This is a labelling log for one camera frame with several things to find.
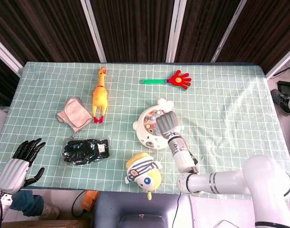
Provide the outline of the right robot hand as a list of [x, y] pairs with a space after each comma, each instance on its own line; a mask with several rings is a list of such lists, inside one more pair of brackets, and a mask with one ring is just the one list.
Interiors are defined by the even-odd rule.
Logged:
[[181, 125], [173, 111], [169, 111], [156, 119], [160, 134], [169, 139], [171, 135], [181, 132]]

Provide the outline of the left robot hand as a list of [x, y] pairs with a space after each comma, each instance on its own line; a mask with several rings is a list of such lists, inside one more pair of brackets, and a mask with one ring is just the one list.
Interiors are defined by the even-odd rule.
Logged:
[[18, 146], [0, 174], [0, 192], [15, 194], [21, 188], [36, 183], [42, 177], [45, 170], [43, 167], [33, 178], [26, 178], [29, 168], [45, 144], [38, 138], [24, 141]]

